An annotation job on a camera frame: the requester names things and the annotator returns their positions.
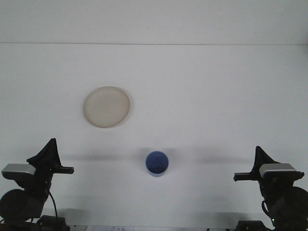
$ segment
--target paper plate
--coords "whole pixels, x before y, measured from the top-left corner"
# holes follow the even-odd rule
[[[83,113],[91,124],[100,128],[110,128],[121,123],[128,115],[129,109],[130,101],[123,90],[102,87],[87,97]]]

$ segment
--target cable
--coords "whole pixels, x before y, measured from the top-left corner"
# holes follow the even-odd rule
[[[57,212],[56,203],[55,203],[54,198],[53,198],[53,196],[52,196],[52,194],[51,194],[51,192],[50,192],[50,191],[49,191],[49,196],[51,197],[52,202],[53,202],[54,211],[55,211],[55,213],[56,213],[56,220],[58,220],[58,212]]]
[[[268,210],[265,208],[265,201],[262,201],[262,210],[269,218],[271,218]]]

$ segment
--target white wall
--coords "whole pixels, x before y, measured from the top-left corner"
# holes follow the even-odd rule
[[[165,8],[153,1],[125,7],[118,1],[75,2],[0,1],[0,168],[25,163],[55,137],[62,164],[76,170],[55,175],[51,187],[68,224],[235,227],[239,219],[261,219],[269,225],[258,183],[232,178],[251,170],[256,145],[308,172],[308,46],[238,44],[306,44],[306,2],[166,1]],[[96,4],[110,8],[100,14]],[[188,12],[184,26],[179,16],[165,23],[153,19],[153,5],[165,9],[163,18]],[[205,17],[203,10],[214,19],[212,11],[223,6],[237,13],[211,20],[224,25],[221,36],[204,24],[193,25],[205,37],[190,36],[191,20]],[[140,19],[134,13],[139,7],[145,7]],[[239,14],[241,7],[250,13]],[[267,23],[257,17],[260,9]],[[121,17],[115,18],[117,12]],[[95,20],[105,17],[110,24]],[[152,36],[144,18],[155,26]],[[233,33],[225,23],[237,20],[243,27]],[[292,25],[279,23],[286,21]],[[90,22],[104,30],[81,33]],[[254,23],[258,31],[273,28],[271,36],[250,37]],[[213,38],[235,45],[52,44],[213,44]],[[85,98],[101,86],[121,87],[130,96],[131,112],[118,127],[97,128],[83,116]],[[161,178],[144,166],[153,150],[170,160]],[[296,185],[308,189],[308,180]],[[16,187],[2,178],[0,195]],[[44,214],[53,214],[51,201]]]
[[[1,0],[0,41],[308,44],[307,0]]]

